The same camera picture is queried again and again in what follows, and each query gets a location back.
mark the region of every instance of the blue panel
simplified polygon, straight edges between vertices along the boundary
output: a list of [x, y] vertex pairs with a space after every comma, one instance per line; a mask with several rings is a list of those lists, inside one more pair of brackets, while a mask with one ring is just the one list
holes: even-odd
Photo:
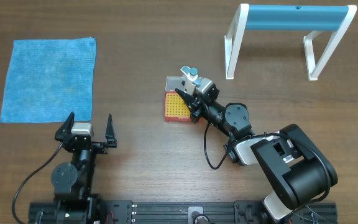
[[250, 5], [248, 30], [338, 30], [347, 6]]

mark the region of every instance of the brown surface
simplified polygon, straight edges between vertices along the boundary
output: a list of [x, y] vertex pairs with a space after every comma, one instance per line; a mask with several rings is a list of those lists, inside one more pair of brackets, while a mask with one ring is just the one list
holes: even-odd
[[[258, 200], [271, 191], [259, 166], [225, 161], [211, 170], [204, 158], [204, 124], [166, 123], [166, 76], [196, 66], [221, 90], [219, 102], [245, 103], [257, 133], [296, 123], [336, 168], [340, 223], [358, 223], [358, 12], [317, 82], [306, 75], [302, 37], [307, 32], [246, 32], [236, 79], [224, 79], [223, 35], [240, 1], [0, 1], [0, 112], [16, 39], [95, 37], [95, 136], [103, 140], [112, 113], [119, 147], [97, 158], [93, 192], [107, 199], [143, 202]], [[310, 4], [281, 1], [275, 4]], [[346, 5], [354, 1], [315, 1]], [[321, 53], [328, 36], [315, 41]], [[0, 123], [0, 223], [11, 223], [11, 200], [24, 178], [57, 147], [60, 123]], [[214, 163], [226, 138], [208, 136]], [[17, 212], [30, 201], [49, 201], [52, 169], [70, 160], [62, 151], [24, 187]]]

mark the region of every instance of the blue and white rack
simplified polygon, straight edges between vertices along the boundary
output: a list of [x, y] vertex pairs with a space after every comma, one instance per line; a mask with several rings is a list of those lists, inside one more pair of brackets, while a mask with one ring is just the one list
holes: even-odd
[[[258, 6], [240, 4], [224, 36], [226, 79], [234, 78], [244, 31], [312, 30], [303, 38], [309, 80], [317, 80], [356, 14], [357, 6]], [[332, 32], [320, 60], [314, 60], [312, 40]]]

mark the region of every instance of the yellow grid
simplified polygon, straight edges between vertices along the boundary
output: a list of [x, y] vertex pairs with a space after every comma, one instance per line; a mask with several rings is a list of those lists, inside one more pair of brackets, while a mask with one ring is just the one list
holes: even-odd
[[190, 111], [178, 93], [167, 93], [165, 98], [165, 116], [190, 117]]

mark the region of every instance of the wooden table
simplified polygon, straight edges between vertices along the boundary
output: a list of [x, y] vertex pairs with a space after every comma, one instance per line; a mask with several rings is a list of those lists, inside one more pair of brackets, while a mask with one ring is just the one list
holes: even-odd
[[[0, 113], [13, 40], [95, 37], [95, 138], [102, 141], [112, 113], [118, 148], [98, 156], [93, 192], [138, 202], [259, 200], [272, 190], [259, 166], [226, 160], [211, 170], [203, 154], [203, 124], [166, 123], [165, 77], [197, 67], [221, 90], [218, 101], [245, 103], [257, 133], [298, 124], [339, 176], [327, 202], [340, 223], [358, 223], [358, 12], [317, 82], [309, 82], [302, 37], [307, 32], [252, 31], [244, 36], [236, 79], [225, 80], [224, 43], [241, 1], [10, 1], [0, 0]], [[257, 1], [268, 4], [268, 1]], [[281, 1], [275, 4], [307, 4]], [[346, 5], [354, 1], [314, 1]], [[314, 42], [321, 54], [328, 34]], [[20, 183], [46, 161], [61, 123], [0, 123], [0, 223], [12, 223], [11, 201]], [[210, 158], [227, 141], [211, 128]], [[53, 168], [62, 151], [23, 188], [16, 209], [27, 219], [29, 202], [51, 201]]]

